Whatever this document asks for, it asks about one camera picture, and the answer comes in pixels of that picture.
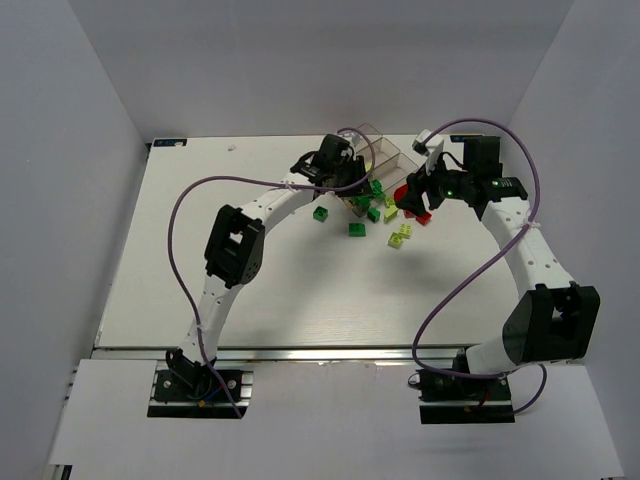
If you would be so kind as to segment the green stepped lego brick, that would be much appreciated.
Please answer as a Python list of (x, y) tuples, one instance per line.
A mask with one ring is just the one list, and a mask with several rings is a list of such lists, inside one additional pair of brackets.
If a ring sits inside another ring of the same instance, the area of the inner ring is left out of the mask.
[(383, 201), (385, 199), (385, 194), (381, 182), (378, 180), (373, 180), (370, 183), (370, 186), (373, 197), (378, 201)]

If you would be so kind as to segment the red flower toy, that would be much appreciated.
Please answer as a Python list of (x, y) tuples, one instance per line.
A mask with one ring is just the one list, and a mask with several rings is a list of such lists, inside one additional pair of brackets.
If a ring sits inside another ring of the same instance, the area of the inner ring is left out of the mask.
[(396, 189), (393, 194), (394, 201), (398, 202), (399, 200), (401, 200), (406, 195), (407, 191), (408, 191), (407, 185), (402, 185), (401, 187)]

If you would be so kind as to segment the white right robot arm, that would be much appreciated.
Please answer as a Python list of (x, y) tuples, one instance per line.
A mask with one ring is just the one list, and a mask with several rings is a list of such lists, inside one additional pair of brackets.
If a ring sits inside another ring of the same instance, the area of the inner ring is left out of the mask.
[(503, 174), (499, 138), (466, 138), (458, 170), (447, 168), (439, 135), (424, 130), (412, 148), (426, 161), (407, 176), (397, 206), (422, 216), (446, 200), (466, 203), (498, 244), (496, 257), (506, 261), (519, 295), (500, 333), (466, 349), (449, 374), (492, 379), (523, 365), (584, 357), (600, 296), (594, 287), (579, 285), (551, 251), (521, 181)]

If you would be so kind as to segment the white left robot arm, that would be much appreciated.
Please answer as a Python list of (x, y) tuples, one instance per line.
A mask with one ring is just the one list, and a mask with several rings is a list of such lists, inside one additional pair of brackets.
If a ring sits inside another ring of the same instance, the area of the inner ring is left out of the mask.
[[(345, 127), (326, 135), (320, 147), (302, 155), (279, 182), (210, 176), (192, 183), (179, 195), (169, 219), (167, 253), (170, 268), (193, 310), (193, 322), (180, 346), (166, 352), (166, 362), (183, 384), (194, 389), (204, 379), (217, 375), (214, 364), (222, 329), (235, 298), (261, 269), (266, 235), (324, 193), (351, 197), (368, 188), (372, 169), (355, 153), (355, 137), (364, 141), (371, 153), (375, 152), (361, 130)], [(267, 191), (241, 207), (224, 205), (219, 209), (204, 251), (203, 293), (196, 302), (176, 265), (174, 227), (186, 196), (198, 186), (214, 181), (260, 185)]]

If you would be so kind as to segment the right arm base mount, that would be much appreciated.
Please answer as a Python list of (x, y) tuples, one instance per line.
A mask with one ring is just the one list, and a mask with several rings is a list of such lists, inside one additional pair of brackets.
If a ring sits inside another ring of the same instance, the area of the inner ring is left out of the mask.
[(419, 393), (423, 425), (482, 425), (515, 422), (506, 380), (471, 380), (418, 370), (407, 380)]

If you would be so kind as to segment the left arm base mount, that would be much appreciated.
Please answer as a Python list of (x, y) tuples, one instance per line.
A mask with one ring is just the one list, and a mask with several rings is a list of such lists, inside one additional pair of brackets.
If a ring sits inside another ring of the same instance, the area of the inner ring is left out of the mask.
[(195, 388), (179, 380), (168, 368), (154, 376), (147, 408), (148, 418), (239, 420), (249, 406), (253, 373), (238, 369), (219, 371), (226, 388), (240, 412), (237, 415), (219, 380), (210, 372)]

